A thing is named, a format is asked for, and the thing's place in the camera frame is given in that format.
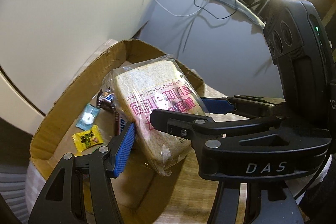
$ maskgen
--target blue candy wrapper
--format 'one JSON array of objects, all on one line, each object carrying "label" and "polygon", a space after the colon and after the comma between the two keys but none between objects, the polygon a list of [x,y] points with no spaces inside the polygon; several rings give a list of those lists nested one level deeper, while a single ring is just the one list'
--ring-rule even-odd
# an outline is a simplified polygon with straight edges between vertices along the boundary
[{"label": "blue candy wrapper", "polygon": [[93,123],[95,122],[95,119],[99,111],[100,111],[99,108],[87,104],[86,107],[84,108],[84,111],[79,117],[76,127],[84,131],[90,130],[91,127],[93,126]]}]

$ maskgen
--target yellow candy wrapper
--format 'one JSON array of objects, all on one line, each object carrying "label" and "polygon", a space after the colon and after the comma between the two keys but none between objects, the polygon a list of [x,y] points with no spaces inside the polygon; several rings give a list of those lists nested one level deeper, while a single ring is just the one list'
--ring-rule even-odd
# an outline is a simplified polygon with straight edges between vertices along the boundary
[{"label": "yellow candy wrapper", "polygon": [[96,124],[92,126],[91,130],[76,133],[72,135],[72,138],[78,152],[83,152],[94,145],[104,142]]}]

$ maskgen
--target screw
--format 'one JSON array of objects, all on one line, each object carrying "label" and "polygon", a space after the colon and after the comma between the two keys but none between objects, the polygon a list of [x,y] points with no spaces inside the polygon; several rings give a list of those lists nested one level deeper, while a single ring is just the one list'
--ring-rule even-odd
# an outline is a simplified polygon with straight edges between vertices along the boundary
[{"label": "screw", "polygon": [[100,153],[105,153],[105,152],[107,152],[108,151],[108,147],[107,146],[101,146],[100,148],[99,148],[99,152]]},{"label": "screw", "polygon": [[221,142],[218,140],[207,140],[205,145],[209,148],[218,148],[221,146]]},{"label": "screw", "polygon": [[64,156],[63,156],[63,159],[65,160],[70,160],[72,158],[72,154],[71,153],[66,153]]},{"label": "screw", "polygon": [[201,124],[201,123],[206,123],[205,120],[195,120],[194,122],[195,122],[195,123],[199,123],[199,124]]},{"label": "screw", "polygon": [[188,134],[187,130],[185,130],[185,129],[182,129],[182,130],[181,130],[181,135],[182,135],[183,137],[185,137],[187,134]]}]

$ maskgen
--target plastic bread bag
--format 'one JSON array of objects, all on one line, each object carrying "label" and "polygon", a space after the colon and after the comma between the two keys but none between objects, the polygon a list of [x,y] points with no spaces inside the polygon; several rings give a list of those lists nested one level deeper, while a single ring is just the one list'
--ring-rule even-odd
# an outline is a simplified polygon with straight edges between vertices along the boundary
[{"label": "plastic bread bag", "polygon": [[166,109],[205,115],[206,108],[174,59],[164,56],[120,67],[112,72],[115,107],[137,127],[137,142],[161,175],[185,158],[191,141],[157,131],[151,112]]}]

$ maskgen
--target black cable cord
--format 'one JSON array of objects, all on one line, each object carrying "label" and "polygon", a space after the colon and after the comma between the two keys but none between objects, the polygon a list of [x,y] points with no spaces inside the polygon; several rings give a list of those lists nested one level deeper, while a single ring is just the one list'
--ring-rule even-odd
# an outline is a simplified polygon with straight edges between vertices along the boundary
[{"label": "black cable cord", "polygon": [[[196,7],[198,7],[198,8],[201,8],[201,6],[198,6],[198,5],[196,4],[196,0],[194,0],[194,5],[195,5]],[[234,14],[237,12],[237,10],[238,10],[238,4],[237,4],[237,0],[235,0],[235,11],[234,11],[233,13],[231,13],[230,15],[228,15],[228,16],[226,16],[226,17],[223,17],[223,18],[219,18],[219,17],[215,16],[213,13],[211,13],[210,11],[208,11],[208,10],[205,9],[205,8],[203,8],[203,10],[205,10],[206,12],[208,12],[210,15],[212,15],[212,16],[215,17],[216,19],[222,20],[222,19],[226,19],[226,18],[228,18],[228,17],[234,15]]]},{"label": "black cable cord", "polygon": [[294,197],[295,200],[297,200],[313,184],[313,182],[321,174],[322,170],[324,169],[324,167],[326,166],[326,164],[327,164],[327,162],[330,158],[330,155],[331,155],[330,153],[326,154],[322,164],[320,165],[320,167],[318,168],[316,173],[313,175],[313,177],[310,179],[310,181],[306,184],[306,186],[303,187],[303,189]]},{"label": "black cable cord", "polygon": [[[189,26],[189,31],[188,31],[188,34],[187,34],[187,38],[185,39],[185,42],[184,42],[184,46],[183,46],[183,49],[182,49],[182,53],[184,52],[184,50],[185,50],[185,48],[186,48],[186,46],[187,46],[187,42],[188,42],[188,39],[189,39],[189,36],[190,36],[190,33],[191,33],[191,29],[192,29],[192,27],[193,27],[193,25],[194,25],[194,22],[195,22],[195,20],[196,20],[196,17],[197,17],[197,16],[195,16],[195,17],[191,20],[191,24],[190,24],[190,26]],[[176,59],[179,58],[181,46],[182,46],[182,39],[181,39],[180,45],[179,45],[179,47],[178,47],[178,49],[177,49]]]},{"label": "black cable cord", "polygon": [[[198,7],[198,8],[201,8],[201,6],[198,6],[198,5],[196,4],[196,0],[194,0],[194,5],[195,5],[196,7]],[[216,19],[218,19],[218,20],[222,20],[222,19],[226,19],[226,18],[228,18],[228,17],[234,15],[234,14],[237,12],[237,10],[238,10],[238,4],[237,4],[237,0],[235,0],[235,11],[234,11],[232,14],[230,14],[230,15],[228,15],[228,16],[226,16],[226,17],[223,17],[223,18],[219,18],[219,17],[215,16],[214,14],[212,14],[210,11],[208,11],[208,10],[205,9],[205,8],[203,8],[203,10],[205,10],[206,12],[208,12],[210,15],[212,15],[212,16],[215,17]]]}]

